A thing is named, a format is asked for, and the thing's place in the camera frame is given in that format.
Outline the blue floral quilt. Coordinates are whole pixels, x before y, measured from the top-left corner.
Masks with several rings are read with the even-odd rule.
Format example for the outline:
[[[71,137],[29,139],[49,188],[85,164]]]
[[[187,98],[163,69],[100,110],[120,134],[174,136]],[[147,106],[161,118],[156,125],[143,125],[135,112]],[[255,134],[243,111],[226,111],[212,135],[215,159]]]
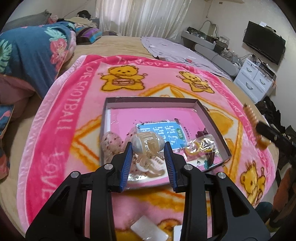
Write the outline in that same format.
[[[75,48],[76,27],[68,21],[1,33],[1,136],[31,96],[45,97]]]

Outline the white sheer curtain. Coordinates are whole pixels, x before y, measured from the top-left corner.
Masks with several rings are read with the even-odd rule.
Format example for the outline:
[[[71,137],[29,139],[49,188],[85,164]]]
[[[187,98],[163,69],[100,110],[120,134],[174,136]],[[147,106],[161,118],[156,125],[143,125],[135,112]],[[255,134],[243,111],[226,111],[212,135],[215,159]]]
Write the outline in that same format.
[[[191,1],[106,0],[96,2],[99,28],[128,37],[176,39]]]

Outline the sheer red-dotted ribbon bow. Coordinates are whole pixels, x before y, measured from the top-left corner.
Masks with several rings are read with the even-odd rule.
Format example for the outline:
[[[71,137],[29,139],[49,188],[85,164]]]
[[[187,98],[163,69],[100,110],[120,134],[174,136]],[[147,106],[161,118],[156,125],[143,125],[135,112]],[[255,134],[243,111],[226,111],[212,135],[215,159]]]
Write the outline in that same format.
[[[136,127],[133,127],[128,132],[124,140],[114,132],[109,131],[105,133],[100,143],[100,147],[103,152],[103,163],[110,163],[114,155],[123,153],[125,151],[127,143],[131,141],[131,138],[135,134],[137,134]],[[147,172],[149,169],[148,166],[149,164],[147,160],[141,159],[139,156],[134,156],[130,168],[130,173],[139,174],[140,172]]]

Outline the lavender bed sheet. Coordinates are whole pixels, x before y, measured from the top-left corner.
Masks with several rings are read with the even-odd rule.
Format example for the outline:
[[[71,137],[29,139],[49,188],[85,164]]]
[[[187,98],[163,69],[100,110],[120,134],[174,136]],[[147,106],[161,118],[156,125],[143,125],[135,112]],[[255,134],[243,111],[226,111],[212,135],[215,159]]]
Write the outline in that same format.
[[[210,60],[181,44],[157,37],[141,37],[140,39],[145,49],[155,58],[194,66],[230,81],[232,80],[226,72],[222,71]]]

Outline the white hair claw clip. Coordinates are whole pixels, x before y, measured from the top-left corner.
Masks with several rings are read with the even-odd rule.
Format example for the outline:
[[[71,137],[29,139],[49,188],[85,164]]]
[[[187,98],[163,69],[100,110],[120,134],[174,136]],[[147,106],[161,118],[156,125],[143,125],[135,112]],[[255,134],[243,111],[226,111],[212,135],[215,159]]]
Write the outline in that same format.
[[[149,178],[155,178],[165,174],[165,170],[161,166],[155,166],[154,162],[151,162],[150,160],[144,164],[136,163],[135,166],[138,171]]]

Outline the white card of earrings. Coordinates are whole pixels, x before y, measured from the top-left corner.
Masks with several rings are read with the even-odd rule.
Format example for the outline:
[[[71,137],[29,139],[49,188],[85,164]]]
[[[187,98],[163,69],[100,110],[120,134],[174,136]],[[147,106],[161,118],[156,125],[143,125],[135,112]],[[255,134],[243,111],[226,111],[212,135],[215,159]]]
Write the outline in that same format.
[[[138,219],[130,229],[138,235],[142,240],[147,241],[166,241],[169,236],[160,228],[158,228],[146,216]]]

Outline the white drawer cabinet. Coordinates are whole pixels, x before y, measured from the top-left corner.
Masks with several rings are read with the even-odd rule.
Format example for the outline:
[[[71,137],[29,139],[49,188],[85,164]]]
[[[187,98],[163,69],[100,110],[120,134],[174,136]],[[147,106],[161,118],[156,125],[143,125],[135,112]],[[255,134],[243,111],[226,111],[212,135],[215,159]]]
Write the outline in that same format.
[[[244,61],[234,84],[254,103],[270,96],[275,87],[275,81],[249,59]]]

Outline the black flat television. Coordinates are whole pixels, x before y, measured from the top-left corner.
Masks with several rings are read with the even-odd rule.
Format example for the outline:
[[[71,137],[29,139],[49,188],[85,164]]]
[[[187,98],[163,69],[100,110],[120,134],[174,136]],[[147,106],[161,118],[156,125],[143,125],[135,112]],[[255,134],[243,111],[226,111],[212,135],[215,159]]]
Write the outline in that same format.
[[[249,21],[243,43],[278,65],[285,52],[286,40],[268,28]]]

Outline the small clear earring bag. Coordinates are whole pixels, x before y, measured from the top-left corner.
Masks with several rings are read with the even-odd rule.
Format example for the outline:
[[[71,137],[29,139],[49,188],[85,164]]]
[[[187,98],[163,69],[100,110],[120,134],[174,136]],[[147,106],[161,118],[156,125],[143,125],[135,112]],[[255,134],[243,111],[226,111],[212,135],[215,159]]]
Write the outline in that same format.
[[[180,241],[182,225],[176,225],[173,231],[173,241]]]

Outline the cream pearl hair claw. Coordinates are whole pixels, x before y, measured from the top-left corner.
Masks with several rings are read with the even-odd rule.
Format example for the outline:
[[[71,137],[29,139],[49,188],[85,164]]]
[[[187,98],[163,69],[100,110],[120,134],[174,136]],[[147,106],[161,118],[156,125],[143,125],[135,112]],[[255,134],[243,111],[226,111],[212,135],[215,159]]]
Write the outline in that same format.
[[[165,141],[159,134],[155,132],[136,133],[131,137],[130,142],[133,152],[137,154],[137,163],[140,166],[147,166],[154,158],[165,160],[161,155]]]

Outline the grey curved bed footboard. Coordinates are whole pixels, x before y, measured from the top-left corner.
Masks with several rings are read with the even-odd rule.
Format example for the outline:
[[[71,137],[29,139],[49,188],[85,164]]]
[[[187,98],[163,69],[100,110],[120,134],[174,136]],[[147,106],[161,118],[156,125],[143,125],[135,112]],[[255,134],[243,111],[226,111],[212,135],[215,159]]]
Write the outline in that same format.
[[[185,47],[206,58],[219,70],[223,71],[231,78],[235,78],[239,73],[238,67],[236,67],[231,61],[223,58],[220,54],[214,51],[215,44],[212,44],[200,37],[189,34],[187,31],[182,31],[181,38]]]

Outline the pink teddy bear blanket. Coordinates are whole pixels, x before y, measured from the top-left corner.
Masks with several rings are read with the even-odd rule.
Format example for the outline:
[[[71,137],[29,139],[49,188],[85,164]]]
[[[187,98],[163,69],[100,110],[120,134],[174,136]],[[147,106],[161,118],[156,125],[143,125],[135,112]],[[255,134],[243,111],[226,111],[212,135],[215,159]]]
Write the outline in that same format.
[[[79,57],[76,66],[71,67],[55,81],[33,121],[21,160],[23,172],[18,177],[17,207],[25,232],[44,204],[71,172],[78,171],[86,174],[105,165],[100,147],[100,131],[98,167],[93,171],[87,171],[73,163],[74,157],[70,153],[72,139],[79,124],[86,120],[88,111],[100,113],[102,121],[103,107],[107,98],[161,97],[140,96],[139,93],[154,87],[162,80],[176,79],[180,79],[185,88],[206,97],[209,101],[219,102],[223,107],[227,107],[230,103],[238,106],[239,113],[235,117],[245,123],[246,134],[242,151],[250,158],[246,171],[240,175],[240,184],[231,179],[222,169],[227,161],[211,171],[201,172],[211,175],[224,172],[255,208],[256,205],[250,202],[250,197],[256,196],[262,186],[262,182],[257,177],[255,159],[264,157],[271,160],[270,151],[267,149],[267,144],[260,144],[255,136],[253,131],[255,119],[251,118],[247,109],[217,76],[193,66],[138,56],[87,55]],[[161,155],[165,158],[164,149]],[[183,223],[182,216],[177,223],[160,224],[158,219],[161,216],[169,217],[169,213],[161,214],[155,209],[137,206],[128,197],[127,194],[130,191],[165,187],[174,194],[182,195],[185,207],[185,193],[176,193],[173,190],[165,160],[154,158],[151,162],[154,162],[155,166],[161,166],[165,174],[149,178],[141,172],[139,174],[129,172],[124,191],[111,194],[116,240],[142,240],[130,229],[142,216],[146,216],[168,234],[167,240],[173,237],[174,227]]]

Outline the grey cardboard box tray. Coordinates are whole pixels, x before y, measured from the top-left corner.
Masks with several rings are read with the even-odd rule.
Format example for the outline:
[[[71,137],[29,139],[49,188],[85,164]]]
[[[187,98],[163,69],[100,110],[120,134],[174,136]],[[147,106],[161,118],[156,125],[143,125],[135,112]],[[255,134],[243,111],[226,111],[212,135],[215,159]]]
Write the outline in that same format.
[[[170,142],[177,154],[184,154],[185,145],[195,139],[199,131],[213,136],[216,144],[212,165],[205,157],[197,156],[188,162],[203,172],[222,165],[231,158],[217,125],[207,109],[197,99],[172,97],[109,97],[105,100],[101,121],[100,141],[107,132],[123,140],[132,129],[137,132],[155,132]]]

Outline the grey padded headboard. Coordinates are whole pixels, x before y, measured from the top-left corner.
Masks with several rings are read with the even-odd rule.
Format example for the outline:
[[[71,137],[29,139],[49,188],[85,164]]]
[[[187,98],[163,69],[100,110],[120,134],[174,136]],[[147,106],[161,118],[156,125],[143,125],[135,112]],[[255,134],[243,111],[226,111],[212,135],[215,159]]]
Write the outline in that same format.
[[[7,22],[4,25],[2,32],[15,29],[15,28],[26,27],[26,26],[44,25],[48,22],[48,19],[50,16],[51,16],[51,13],[47,10],[39,14],[24,16],[24,17],[15,19],[13,21]]]

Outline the bag of yellow hair ties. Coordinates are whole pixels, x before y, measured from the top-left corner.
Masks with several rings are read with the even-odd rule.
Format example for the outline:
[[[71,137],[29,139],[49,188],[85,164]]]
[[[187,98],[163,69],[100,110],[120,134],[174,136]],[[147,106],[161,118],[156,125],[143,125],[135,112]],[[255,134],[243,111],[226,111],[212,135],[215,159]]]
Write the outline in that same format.
[[[211,134],[202,135],[189,142],[184,148],[187,156],[201,156],[218,150],[216,140]]]

